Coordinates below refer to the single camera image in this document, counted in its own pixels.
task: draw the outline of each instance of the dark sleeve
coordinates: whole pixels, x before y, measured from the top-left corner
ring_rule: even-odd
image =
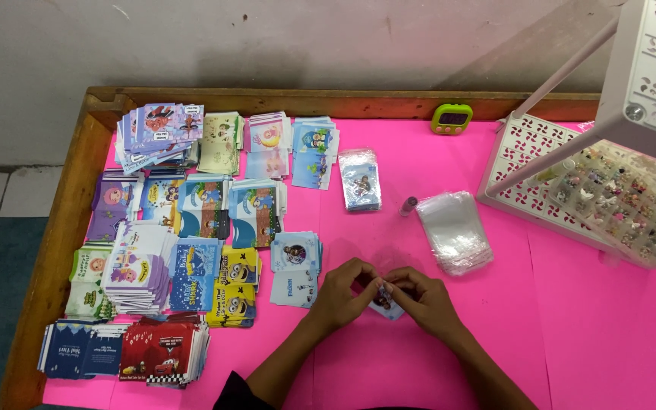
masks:
[[[247,382],[236,372],[230,373],[227,383],[224,384],[222,394],[216,399],[214,410],[233,408],[253,408],[255,410],[275,410],[274,407],[252,394]]]

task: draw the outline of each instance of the human hand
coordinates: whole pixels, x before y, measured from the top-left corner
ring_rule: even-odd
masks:
[[[394,269],[384,276],[384,288],[394,301],[417,322],[420,328],[444,341],[455,342],[467,332],[455,312],[445,283],[409,266]],[[396,287],[404,292],[395,292]]]
[[[360,274],[368,274],[372,280],[354,297],[351,284]],[[382,283],[373,265],[354,257],[326,274],[305,321],[326,337],[354,321],[369,306]]]

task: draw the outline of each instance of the green timer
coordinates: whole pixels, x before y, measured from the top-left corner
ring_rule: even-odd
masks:
[[[472,119],[472,108],[466,104],[442,104],[432,117],[432,131],[437,134],[457,135],[467,128]]]

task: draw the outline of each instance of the wooden table frame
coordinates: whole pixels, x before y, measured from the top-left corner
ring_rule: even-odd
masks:
[[[103,171],[116,122],[124,113],[169,101],[203,104],[206,112],[239,111],[245,117],[284,110],[290,117],[430,120],[436,107],[454,103],[469,104],[475,111],[474,120],[497,120],[528,96],[530,93],[453,91],[88,88],[9,351],[0,409],[32,408],[42,402],[46,378],[36,369],[42,333],[45,325],[63,316],[72,255],[85,238],[96,180]],[[530,114],[550,121],[588,121],[596,116],[598,100],[599,94],[552,93]]]

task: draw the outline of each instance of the wall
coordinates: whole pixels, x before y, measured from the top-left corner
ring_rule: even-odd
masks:
[[[621,3],[0,0],[0,165],[63,163],[90,85],[533,91]]]

